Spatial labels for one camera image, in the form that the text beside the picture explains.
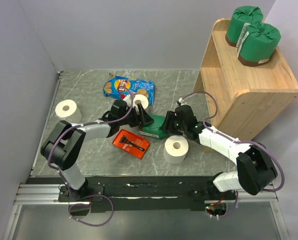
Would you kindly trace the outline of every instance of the paper label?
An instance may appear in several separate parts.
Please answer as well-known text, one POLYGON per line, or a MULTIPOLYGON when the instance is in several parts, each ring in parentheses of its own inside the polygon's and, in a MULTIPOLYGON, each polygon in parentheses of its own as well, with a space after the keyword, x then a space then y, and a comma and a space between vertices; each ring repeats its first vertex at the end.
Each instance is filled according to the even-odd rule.
POLYGON ((236 48, 238 48, 238 47, 240 46, 241 41, 242 41, 242 39, 243 39, 243 36, 244 36, 244 34, 245 34, 246 28, 247 28, 249 25, 250 25, 249 22, 245 22, 245 23, 244 23, 244 25, 243 25, 243 27, 242 27, 242 29, 241 29, 241 33, 240 33, 240 36, 239 36, 239 38, 238 38, 237 44, 236 44, 236 46, 235 46, 236 48))
POLYGON ((152 134, 152 133, 148 133, 148 132, 144 132, 144 131, 139 131, 139 133, 144 136, 149 136, 149 137, 153 137, 153 138, 157 138, 157 139, 159 138, 159 136, 156 134, 152 134))
POLYGON ((267 59, 262 59, 262 60, 260 60, 260 61, 258 62, 258 64, 263 64, 263 63, 268 62, 268 61, 269 61, 269 58, 267 58, 267 59))
POLYGON ((239 57, 239 53, 240 53, 240 50, 241 50, 241 47, 243 46, 244 44, 244 41, 246 40, 246 38, 248 37, 249 35, 249 32, 247 31, 243 37, 243 39, 241 40, 241 43, 240 43, 240 46, 238 48, 238 52, 237 52, 237 58, 239 57))

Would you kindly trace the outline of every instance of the green toilet paper package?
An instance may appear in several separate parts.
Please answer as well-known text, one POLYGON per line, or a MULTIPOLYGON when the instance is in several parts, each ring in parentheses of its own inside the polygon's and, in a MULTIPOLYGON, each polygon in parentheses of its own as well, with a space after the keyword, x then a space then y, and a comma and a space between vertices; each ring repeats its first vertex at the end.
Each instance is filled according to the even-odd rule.
POLYGON ((261 22, 263 13, 257 6, 241 6, 234 10, 225 40, 230 46, 238 47, 249 24, 261 22))
POLYGON ((252 23, 246 28, 237 57, 246 66, 263 65, 269 61, 280 39, 280 32, 274 26, 262 22, 252 23))

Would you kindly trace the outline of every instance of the orange razor package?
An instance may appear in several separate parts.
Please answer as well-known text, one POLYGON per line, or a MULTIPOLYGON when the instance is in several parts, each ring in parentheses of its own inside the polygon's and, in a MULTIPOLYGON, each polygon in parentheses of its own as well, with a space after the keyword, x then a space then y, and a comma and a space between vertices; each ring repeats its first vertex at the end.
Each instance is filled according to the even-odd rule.
POLYGON ((117 148, 142 159, 149 148, 150 142, 132 132, 122 129, 115 137, 112 144, 117 148))

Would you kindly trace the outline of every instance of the gray floor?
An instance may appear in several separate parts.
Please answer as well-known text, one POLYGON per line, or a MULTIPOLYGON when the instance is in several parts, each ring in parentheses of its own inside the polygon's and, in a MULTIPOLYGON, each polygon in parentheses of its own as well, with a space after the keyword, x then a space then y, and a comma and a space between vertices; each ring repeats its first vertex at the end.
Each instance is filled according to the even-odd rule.
MULTIPOLYGON (((109 212, 84 221, 99 224, 109 212)), ((102 227, 68 219, 66 205, 24 205, 14 240, 279 240, 269 202, 240 202, 231 215, 209 219, 205 212, 182 210, 116 211, 102 227)))
MULTIPOLYGON (((55 114, 56 105, 66 99, 74 100, 82 113, 82 122, 90 122, 110 109, 114 99, 103 95, 103 86, 109 78, 109 70, 68 70, 60 75, 60 84, 43 140, 59 121, 55 114)), ((152 80, 155 83, 155 98, 150 113, 165 116, 176 107, 179 97, 193 91, 198 71, 186 70, 117 70, 117 76, 152 80)), ((208 116, 206 98, 196 94, 188 99, 198 120, 208 116)), ((85 142, 77 164, 86 176, 213 176, 219 172, 235 170, 234 164, 218 153, 202 152, 202 148, 189 140, 189 152, 180 164, 165 161, 164 140, 146 137, 150 147, 143 159, 139 160, 112 145, 115 136, 85 142)), ((57 173, 48 168, 47 161, 40 154, 37 157, 33 176, 54 176, 57 173)))

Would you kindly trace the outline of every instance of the white toilet paper roll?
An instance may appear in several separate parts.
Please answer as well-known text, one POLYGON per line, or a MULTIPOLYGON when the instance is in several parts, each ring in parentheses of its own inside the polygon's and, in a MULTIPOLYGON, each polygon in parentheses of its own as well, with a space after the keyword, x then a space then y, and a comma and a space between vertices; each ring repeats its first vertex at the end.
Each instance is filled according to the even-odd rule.
MULTIPOLYGON (((124 99, 125 102, 127 102, 128 106, 131 106, 131 98, 130 94, 127 95, 124 99)), ((141 95, 141 94, 135 94, 133 98, 133 106, 136 107, 135 110, 137 114, 139 114, 139 109, 137 107, 137 104, 141 104, 144 110, 147 110, 149 106, 148 98, 146 96, 141 95)))
POLYGON ((181 163, 188 152, 188 141, 183 136, 171 136, 164 143, 164 159, 171 164, 181 163))
POLYGON ((55 106, 55 114, 61 120, 66 120, 71 124, 79 124, 83 116, 79 111, 75 101, 67 99, 55 106))

